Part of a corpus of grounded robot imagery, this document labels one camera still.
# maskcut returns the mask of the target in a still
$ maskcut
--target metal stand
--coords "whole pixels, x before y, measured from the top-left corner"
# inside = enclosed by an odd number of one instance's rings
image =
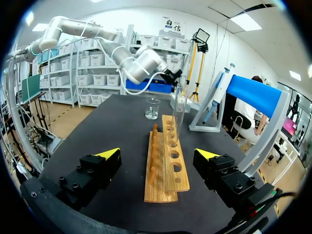
[[[217,124],[215,127],[209,127],[209,126],[198,126],[198,121],[204,114],[204,112],[208,109],[208,104],[213,100],[213,97],[216,93],[217,90],[217,84],[220,82],[222,76],[224,73],[219,72],[218,76],[216,79],[214,79],[214,82],[212,84],[211,89],[209,90],[204,102],[200,106],[199,111],[197,112],[195,118],[193,119],[192,123],[189,126],[190,131],[198,131],[198,132],[209,132],[209,133],[219,133],[221,129],[221,123],[222,123],[222,118],[223,118],[223,112],[224,112],[224,102],[225,102],[225,95],[220,102],[220,113],[219,113],[219,118],[217,121]]]

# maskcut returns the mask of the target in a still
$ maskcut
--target ceiling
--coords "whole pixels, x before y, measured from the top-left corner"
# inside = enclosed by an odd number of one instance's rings
[[[277,7],[266,8],[262,5],[271,3],[272,0],[104,0],[98,3],[90,0],[39,0],[34,6],[35,20],[30,27],[23,27],[18,44],[26,45],[36,39],[41,32],[32,32],[34,25],[48,23],[56,15],[80,19],[118,8],[158,7],[192,14],[225,28],[228,18],[260,5],[264,8],[248,11],[248,14],[262,30],[245,32],[231,20],[227,30],[257,51],[277,73],[280,82],[293,83],[310,93],[312,81],[308,78],[308,59],[301,42],[292,25]],[[289,70],[299,73],[302,81],[290,77]]]

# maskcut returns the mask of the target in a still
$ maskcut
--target bolt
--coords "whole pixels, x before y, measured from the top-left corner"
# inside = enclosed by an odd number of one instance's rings
[[[35,192],[32,192],[32,193],[31,193],[31,197],[32,197],[32,198],[36,198],[36,197],[37,197],[37,194],[36,194]]]
[[[80,189],[80,186],[77,183],[73,183],[72,188],[74,191],[78,191]]]
[[[93,173],[93,169],[89,169],[88,174],[92,174],[92,173]]]
[[[249,177],[248,183],[251,185],[254,184],[255,183],[255,177],[253,177],[253,176]]]
[[[243,186],[242,186],[241,184],[236,184],[236,185],[235,185],[235,189],[236,189],[237,191],[242,190],[242,188],[243,188]]]
[[[39,192],[41,192],[41,193],[43,193],[45,191],[45,188],[44,187],[41,187],[40,189],[39,189]]]
[[[80,172],[82,170],[82,167],[81,166],[77,166],[76,170]]]
[[[61,184],[65,184],[66,183],[66,178],[63,177],[63,176],[60,176],[58,181],[61,183]]]

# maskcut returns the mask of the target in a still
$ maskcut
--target wooden floor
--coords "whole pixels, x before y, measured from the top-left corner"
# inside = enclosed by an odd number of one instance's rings
[[[70,105],[66,104],[51,104],[45,101],[42,101],[41,103],[47,122],[50,124],[51,131],[61,138],[66,138],[75,129],[75,127],[94,110],[94,107],[87,106],[82,106],[81,108],[75,106],[75,108],[71,108]],[[287,163],[288,161],[286,157],[282,159],[279,164],[276,163],[276,158],[274,158],[271,166],[263,163],[260,166],[260,170],[265,180],[272,183]],[[289,168],[286,174],[276,184],[276,187],[282,189],[284,192],[296,192],[300,188],[300,182],[305,173],[306,170],[304,169],[299,158],[297,158],[292,167]],[[287,208],[290,202],[291,198],[289,197],[281,198],[278,201],[277,206],[280,215]]]

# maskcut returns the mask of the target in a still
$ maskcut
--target robotic arm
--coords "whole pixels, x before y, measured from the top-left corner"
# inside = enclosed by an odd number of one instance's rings
[[[165,61],[149,46],[141,47],[136,53],[137,58],[134,58],[124,46],[112,43],[117,35],[115,30],[107,30],[98,24],[61,16],[54,17],[44,35],[18,53],[20,58],[17,61],[30,62],[42,51],[56,47],[61,33],[101,38],[100,43],[104,51],[115,61],[127,78],[135,84],[140,84],[154,71],[165,72],[168,69]]]

